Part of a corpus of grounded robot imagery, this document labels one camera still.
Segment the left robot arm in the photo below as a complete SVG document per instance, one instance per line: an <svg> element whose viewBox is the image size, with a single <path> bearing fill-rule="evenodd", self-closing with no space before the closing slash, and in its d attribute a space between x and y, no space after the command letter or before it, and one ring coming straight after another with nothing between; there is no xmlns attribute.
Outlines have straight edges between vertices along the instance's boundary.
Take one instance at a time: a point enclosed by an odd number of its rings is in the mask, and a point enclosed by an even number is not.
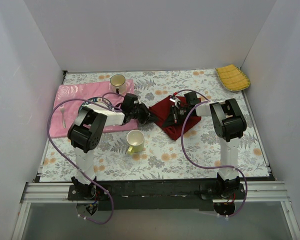
<svg viewBox="0 0 300 240"><path fill-rule="evenodd" d="M77 176L71 181L75 191L85 200L96 196L97 190L91 182L96 179L94 172L94 150L101 140L105 127L123 126L131 120L146 125L157 122L159 118L149 108L139 102L138 96L127 93L123 102L115 106L99 106L94 109L90 104L83 104L78 115L68 130L67 137L75 152Z"/></svg>

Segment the silver fork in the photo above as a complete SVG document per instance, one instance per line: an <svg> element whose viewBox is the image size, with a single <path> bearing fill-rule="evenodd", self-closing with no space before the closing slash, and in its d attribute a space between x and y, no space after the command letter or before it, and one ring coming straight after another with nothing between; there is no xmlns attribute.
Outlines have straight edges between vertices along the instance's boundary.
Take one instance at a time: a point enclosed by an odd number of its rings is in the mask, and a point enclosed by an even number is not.
<svg viewBox="0 0 300 240"><path fill-rule="evenodd" d="M65 106L62 104L60 107L60 112L61 112L61 120L62 120L62 127L65 129L66 128L66 120L65 120Z"/></svg>

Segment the aluminium frame rail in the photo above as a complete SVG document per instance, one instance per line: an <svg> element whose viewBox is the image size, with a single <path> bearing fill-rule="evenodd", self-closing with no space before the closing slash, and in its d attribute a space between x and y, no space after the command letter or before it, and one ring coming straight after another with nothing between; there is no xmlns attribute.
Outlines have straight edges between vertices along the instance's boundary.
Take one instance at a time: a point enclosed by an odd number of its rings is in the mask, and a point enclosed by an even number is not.
<svg viewBox="0 0 300 240"><path fill-rule="evenodd" d="M31 203L78 203L87 200L69 200L69 182L27 183L21 196L21 214L27 214ZM288 228L294 240L300 240L300 229L292 210L291 198L283 181L249 181L246 202L280 202Z"/></svg>

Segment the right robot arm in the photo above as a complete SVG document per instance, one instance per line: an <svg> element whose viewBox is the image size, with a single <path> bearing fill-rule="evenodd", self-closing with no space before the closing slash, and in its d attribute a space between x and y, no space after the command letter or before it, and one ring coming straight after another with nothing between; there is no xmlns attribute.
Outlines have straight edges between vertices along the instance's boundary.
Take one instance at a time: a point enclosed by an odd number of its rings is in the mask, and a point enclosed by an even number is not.
<svg viewBox="0 0 300 240"><path fill-rule="evenodd" d="M238 102L234 98L222 102L201 102L195 91L186 93L184 97L184 105L176 93L168 97L172 106L163 126L182 125L183 135L190 117L211 117L220 143L220 166L214 167L218 170L216 180L201 185L197 193L203 199L227 199L235 196L235 193L243 190L238 171L238 156L240 140L247 129L247 122Z"/></svg>

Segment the floral tablecloth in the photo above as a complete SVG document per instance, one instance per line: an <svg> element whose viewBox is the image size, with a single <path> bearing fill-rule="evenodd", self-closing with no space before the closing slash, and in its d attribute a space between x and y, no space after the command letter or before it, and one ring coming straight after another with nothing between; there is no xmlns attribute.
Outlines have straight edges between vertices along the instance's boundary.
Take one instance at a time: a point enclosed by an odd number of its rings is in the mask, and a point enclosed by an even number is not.
<svg viewBox="0 0 300 240"><path fill-rule="evenodd" d="M214 69L177 71L131 71L134 92L141 102L153 106L172 93L182 96L187 89L200 93L201 99L236 99L247 122L238 148L238 167L247 178L270 175L255 129L254 121L241 92L226 90ZM94 167L99 181L214 178L220 161L220 141L212 119L203 117L183 138L171 140L155 124L140 127L145 146L128 154L126 132L104 133L94 152Z"/></svg>

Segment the pink placemat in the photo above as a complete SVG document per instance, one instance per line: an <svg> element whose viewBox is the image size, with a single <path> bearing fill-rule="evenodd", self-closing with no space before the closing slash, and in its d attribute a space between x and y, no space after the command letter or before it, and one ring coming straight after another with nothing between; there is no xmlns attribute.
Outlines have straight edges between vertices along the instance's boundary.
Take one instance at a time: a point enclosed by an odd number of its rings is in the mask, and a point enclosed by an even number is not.
<svg viewBox="0 0 300 240"><path fill-rule="evenodd" d="M101 97L103 94L111 92L111 86L109 81L85 83L85 84L73 84L73 85L61 85L58 88L54 106L57 106L61 102L68 99L90 99L93 97ZM82 101L70 101L64 103L64 117L66 122L66 128L63 128L62 114L58 108L51 119L50 136L52 138L63 138L68 135L68 130L73 124L75 118L78 115L78 110L82 105ZM132 119L129 123L122 126L107 126L103 129L104 133L123 132L135 130L138 128L138 121Z"/></svg>

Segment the yellow bamboo tray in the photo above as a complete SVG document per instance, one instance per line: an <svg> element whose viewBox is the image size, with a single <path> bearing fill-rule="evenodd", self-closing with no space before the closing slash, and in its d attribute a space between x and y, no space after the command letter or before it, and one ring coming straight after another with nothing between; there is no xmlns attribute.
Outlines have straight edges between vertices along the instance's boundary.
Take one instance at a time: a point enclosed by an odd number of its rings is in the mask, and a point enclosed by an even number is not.
<svg viewBox="0 0 300 240"><path fill-rule="evenodd" d="M231 92L243 91L251 85L249 78L234 64L215 70L221 84Z"/></svg>

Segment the dark red cloth napkin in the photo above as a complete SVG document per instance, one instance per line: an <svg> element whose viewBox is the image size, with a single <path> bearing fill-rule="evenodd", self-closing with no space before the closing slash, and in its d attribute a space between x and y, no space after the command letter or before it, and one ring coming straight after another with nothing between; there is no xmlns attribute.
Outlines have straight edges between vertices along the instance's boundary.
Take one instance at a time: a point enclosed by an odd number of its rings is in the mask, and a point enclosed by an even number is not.
<svg viewBox="0 0 300 240"><path fill-rule="evenodd" d="M177 98L179 99L178 107L169 96L149 107L150 112L158 118L155 124L174 141L181 136L183 123L194 107L187 101L186 95L177 96Z"/></svg>

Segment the white plate blue rim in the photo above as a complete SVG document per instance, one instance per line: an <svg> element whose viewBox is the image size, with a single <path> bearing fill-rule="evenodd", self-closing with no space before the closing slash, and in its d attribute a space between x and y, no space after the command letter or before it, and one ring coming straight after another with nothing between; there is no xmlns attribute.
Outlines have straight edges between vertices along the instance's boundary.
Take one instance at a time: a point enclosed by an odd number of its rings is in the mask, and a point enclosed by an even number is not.
<svg viewBox="0 0 300 240"><path fill-rule="evenodd" d="M102 97L92 97L88 99L88 102L84 102L79 107L78 111L80 111L83 107L90 108L92 110L101 110L105 111L106 109L112 109L112 103L107 98Z"/></svg>

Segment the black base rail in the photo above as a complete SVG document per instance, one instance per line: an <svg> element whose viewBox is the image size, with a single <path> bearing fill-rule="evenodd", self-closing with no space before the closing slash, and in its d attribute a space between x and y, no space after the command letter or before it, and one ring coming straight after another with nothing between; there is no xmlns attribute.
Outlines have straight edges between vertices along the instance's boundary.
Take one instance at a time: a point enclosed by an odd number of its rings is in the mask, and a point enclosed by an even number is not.
<svg viewBox="0 0 300 240"><path fill-rule="evenodd" d="M83 186L73 182L68 189L69 201L96 202L99 211L197 209L213 211L214 200L228 197L243 200L243 184L233 193L221 192L215 178L173 180L99 181Z"/></svg>

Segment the yellow mug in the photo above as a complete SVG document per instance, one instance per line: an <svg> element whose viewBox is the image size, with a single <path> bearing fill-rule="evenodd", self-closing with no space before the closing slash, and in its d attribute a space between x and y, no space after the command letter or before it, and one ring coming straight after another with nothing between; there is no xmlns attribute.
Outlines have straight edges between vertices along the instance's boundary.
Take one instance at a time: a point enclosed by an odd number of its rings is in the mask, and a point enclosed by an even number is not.
<svg viewBox="0 0 300 240"><path fill-rule="evenodd" d="M139 153L143 151L145 145L144 134L140 130L131 130L126 136L129 148L127 150L128 154Z"/></svg>

